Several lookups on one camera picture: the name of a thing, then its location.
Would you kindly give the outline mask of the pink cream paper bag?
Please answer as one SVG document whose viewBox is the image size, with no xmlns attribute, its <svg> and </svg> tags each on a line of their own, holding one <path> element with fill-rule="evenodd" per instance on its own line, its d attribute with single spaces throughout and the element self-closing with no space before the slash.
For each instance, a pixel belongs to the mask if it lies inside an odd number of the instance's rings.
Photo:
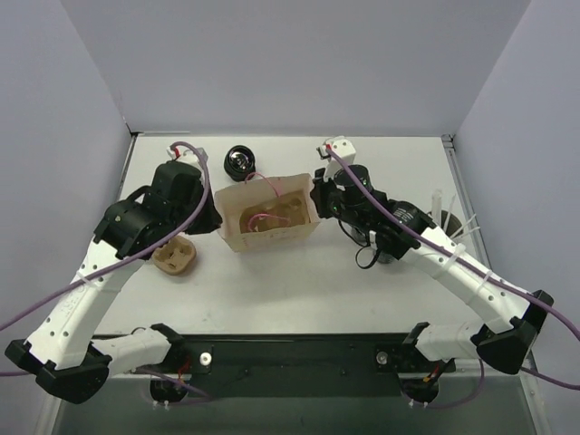
<svg viewBox="0 0 580 435">
<path fill-rule="evenodd" d="M 217 191 L 220 237 L 236 253 L 303 240 L 320 223 L 310 175 L 258 178 Z"/>
</svg>

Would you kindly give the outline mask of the black paper coffee cup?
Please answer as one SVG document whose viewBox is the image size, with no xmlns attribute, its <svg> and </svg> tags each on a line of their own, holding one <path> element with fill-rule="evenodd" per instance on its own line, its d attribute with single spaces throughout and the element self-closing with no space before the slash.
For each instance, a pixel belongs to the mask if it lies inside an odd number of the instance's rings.
<svg viewBox="0 0 580 435">
<path fill-rule="evenodd" d="M 356 243 L 362 246 L 369 244 L 368 237 L 366 236 L 366 234 L 363 231 L 359 230 L 358 228 L 351 227 L 351 235 Z"/>
</svg>

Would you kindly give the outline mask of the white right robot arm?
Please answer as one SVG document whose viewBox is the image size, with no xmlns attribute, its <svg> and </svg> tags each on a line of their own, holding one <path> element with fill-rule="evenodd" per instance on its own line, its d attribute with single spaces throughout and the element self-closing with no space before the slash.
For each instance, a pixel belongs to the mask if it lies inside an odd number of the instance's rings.
<svg viewBox="0 0 580 435">
<path fill-rule="evenodd" d="M 417 324 L 401 350 L 420 370 L 431 362 L 480 359 L 505 374 L 519 372 L 546 320 L 546 311 L 503 289 L 500 278 L 454 242 L 430 215 L 375 189 L 368 169 L 352 165 L 332 178 L 314 173 L 310 192 L 320 218 L 335 218 L 361 233 L 376 256 L 414 266 L 454 294 L 478 320 Z"/>
</svg>

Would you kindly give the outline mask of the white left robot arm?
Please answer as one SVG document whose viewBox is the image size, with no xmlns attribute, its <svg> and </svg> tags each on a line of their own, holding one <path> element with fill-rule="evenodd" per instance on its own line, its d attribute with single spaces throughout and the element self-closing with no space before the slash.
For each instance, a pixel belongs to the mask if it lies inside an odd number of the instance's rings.
<svg viewBox="0 0 580 435">
<path fill-rule="evenodd" d="M 5 357 L 45 392 L 74 404 L 88 401 L 112 376 L 142 366 L 175 372 L 186 357 L 185 340 L 165 324 L 106 340 L 94 333 L 157 247 L 181 232 L 209 234 L 220 225 L 205 164 L 159 165 L 150 185 L 106 209 L 76 280 L 35 331 L 7 345 Z"/>
</svg>

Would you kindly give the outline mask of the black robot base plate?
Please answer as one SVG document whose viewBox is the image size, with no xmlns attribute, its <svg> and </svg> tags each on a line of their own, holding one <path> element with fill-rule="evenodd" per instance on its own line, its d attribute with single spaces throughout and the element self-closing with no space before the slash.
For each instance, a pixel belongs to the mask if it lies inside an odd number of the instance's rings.
<svg viewBox="0 0 580 435">
<path fill-rule="evenodd" d="M 421 384 L 455 369 L 426 359 L 406 333 L 188 334 L 148 367 L 212 399 L 382 398 L 399 395 L 405 375 Z"/>
</svg>

